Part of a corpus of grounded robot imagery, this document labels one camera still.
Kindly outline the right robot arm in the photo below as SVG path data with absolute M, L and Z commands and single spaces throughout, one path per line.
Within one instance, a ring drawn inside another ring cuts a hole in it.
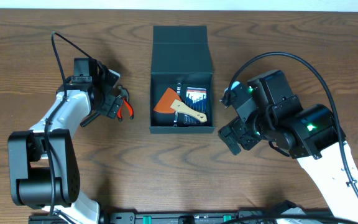
M 324 105 L 304 109 L 297 96 L 236 93 L 237 117 L 218 131 L 237 155 L 261 141 L 298 161 L 336 218 L 358 222 L 358 169 L 333 112 Z

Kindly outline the red handled pliers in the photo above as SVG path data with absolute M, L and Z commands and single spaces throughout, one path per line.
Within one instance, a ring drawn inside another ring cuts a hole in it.
M 127 97 L 124 96 L 124 97 L 122 98 L 122 100 L 123 100 L 123 104 L 120 106 L 120 108 L 119 108 L 119 110 L 118 110 L 118 112 L 117 112 L 117 118 L 118 118 L 118 120 L 119 120 L 119 121 L 122 121 L 122 107 L 123 107 L 123 106 L 125 106 L 125 107 L 128 109 L 129 115 L 130 115 L 130 119 L 134 119 L 134 110 L 133 110 L 131 104 L 128 102 Z

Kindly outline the precision screwdriver set case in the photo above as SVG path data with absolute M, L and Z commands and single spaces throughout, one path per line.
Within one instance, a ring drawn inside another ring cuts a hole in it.
M 187 87 L 185 93 L 185 104 L 191 109 L 206 113 L 207 91 L 205 88 Z M 184 115 L 185 125 L 201 125 L 201 122 L 196 118 Z

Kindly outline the small hammer black handle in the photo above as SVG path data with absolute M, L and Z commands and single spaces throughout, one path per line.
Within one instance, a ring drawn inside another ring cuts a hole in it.
M 123 104 L 122 98 L 124 96 L 127 97 L 129 102 L 129 92 L 122 85 L 118 85 L 115 88 L 106 87 L 100 90 L 93 101 L 93 112 L 80 123 L 80 126 L 87 126 L 101 115 L 112 119 L 117 118 L 117 112 Z

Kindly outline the orange scraper wooden handle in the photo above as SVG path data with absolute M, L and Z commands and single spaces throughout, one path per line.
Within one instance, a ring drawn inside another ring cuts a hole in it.
M 162 114 L 182 113 L 192 116 L 200 123 L 207 122 L 207 116 L 202 113 L 191 109 L 180 98 L 180 96 L 171 88 L 167 88 L 165 93 L 159 99 L 154 107 L 154 111 Z

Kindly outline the silver combination wrench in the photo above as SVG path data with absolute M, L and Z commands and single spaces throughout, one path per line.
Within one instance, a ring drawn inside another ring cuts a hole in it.
M 180 96 L 181 93 L 181 83 L 177 83 L 177 90 L 176 90 L 178 96 Z M 175 118 L 173 120 L 173 126 L 177 127 L 178 126 L 178 112 L 175 112 Z

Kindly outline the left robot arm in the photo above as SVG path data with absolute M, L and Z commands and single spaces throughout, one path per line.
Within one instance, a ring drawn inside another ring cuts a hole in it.
M 99 115 L 115 118 L 123 100 L 114 96 L 120 74 L 92 58 L 76 58 L 44 117 L 7 140 L 12 201 L 45 211 L 29 223 L 109 223 L 99 203 L 81 189 L 73 137 Z

